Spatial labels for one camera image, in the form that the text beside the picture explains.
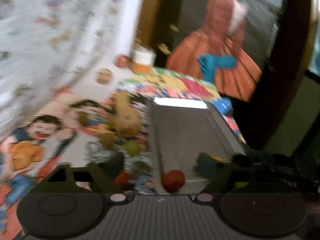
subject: orange ball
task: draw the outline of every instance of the orange ball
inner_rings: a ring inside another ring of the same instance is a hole
[[[127,55],[118,55],[115,60],[115,66],[119,68],[129,67],[130,57]]]
[[[183,187],[186,179],[182,171],[172,170],[162,176],[162,186],[169,193],[175,193]]]

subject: gray controller surface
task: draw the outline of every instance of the gray controller surface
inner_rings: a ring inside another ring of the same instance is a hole
[[[92,230],[74,240],[254,240],[223,222],[213,207],[188,195],[137,195],[126,205],[112,206]],[[27,236],[25,240],[40,240]],[[291,235],[279,240],[299,240]]]

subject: white curtain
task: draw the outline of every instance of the white curtain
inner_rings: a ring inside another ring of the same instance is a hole
[[[90,69],[121,0],[0,0],[0,140]]]

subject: dark hair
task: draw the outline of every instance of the dark hair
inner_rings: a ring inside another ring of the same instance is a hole
[[[82,100],[80,102],[77,102],[77,103],[70,105],[70,107],[72,107],[72,108],[81,108],[82,106],[93,106],[93,107],[97,107],[97,108],[102,108],[99,103],[97,103],[93,100],[90,100],[90,99]]]
[[[55,117],[55,116],[52,116],[52,115],[48,115],[48,114],[44,114],[44,115],[40,115],[40,116],[37,116],[33,122],[45,122],[45,123],[53,123],[57,126],[57,130],[60,128],[60,125],[61,125],[61,121],[58,117]]]

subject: door frame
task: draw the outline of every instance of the door frame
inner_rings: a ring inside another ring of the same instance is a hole
[[[136,30],[136,43],[145,47],[151,46],[161,1],[162,0],[143,0]]]
[[[248,145],[263,149],[294,100],[308,69],[318,24],[318,0],[287,0],[270,62],[249,103],[234,107]]]

